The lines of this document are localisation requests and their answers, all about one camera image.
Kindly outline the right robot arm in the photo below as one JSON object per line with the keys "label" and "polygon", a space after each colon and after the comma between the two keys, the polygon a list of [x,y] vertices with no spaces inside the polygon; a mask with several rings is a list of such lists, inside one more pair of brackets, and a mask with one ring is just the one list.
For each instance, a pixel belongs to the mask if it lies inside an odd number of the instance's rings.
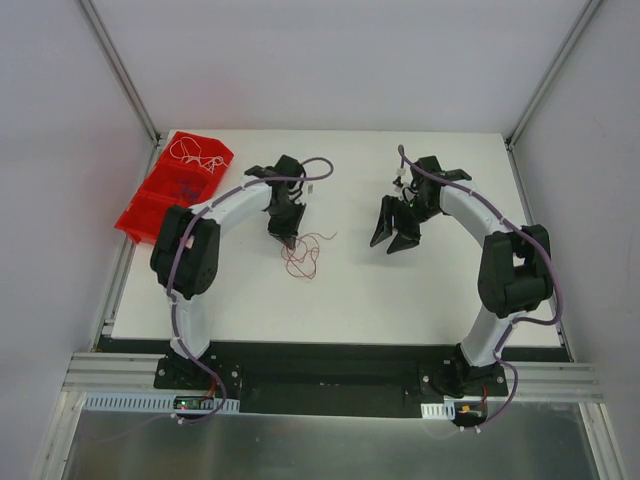
{"label": "right robot arm", "polygon": [[434,156],[401,161],[395,192],[381,200],[370,244],[388,253],[419,245],[421,226],[437,215],[454,218],[482,249],[477,280],[481,309],[430,385],[454,398],[473,394],[497,376],[503,348],[516,325],[554,292],[550,240],[541,225],[514,226],[462,169],[445,170]]}

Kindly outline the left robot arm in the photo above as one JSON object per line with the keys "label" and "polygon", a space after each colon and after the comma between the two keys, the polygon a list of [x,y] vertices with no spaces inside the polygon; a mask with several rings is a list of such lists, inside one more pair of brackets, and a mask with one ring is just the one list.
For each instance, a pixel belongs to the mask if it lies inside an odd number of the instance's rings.
{"label": "left robot arm", "polygon": [[157,388],[215,388],[207,350],[207,320],[202,296],[216,278],[220,242],[251,215],[269,215],[267,231],[291,249],[306,205],[301,202],[304,164],[283,155],[273,166],[253,166],[243,184],[192,207],[172,206],[163,219],[150,267],[164,288],[170,308],[170,350],[158,363]]}

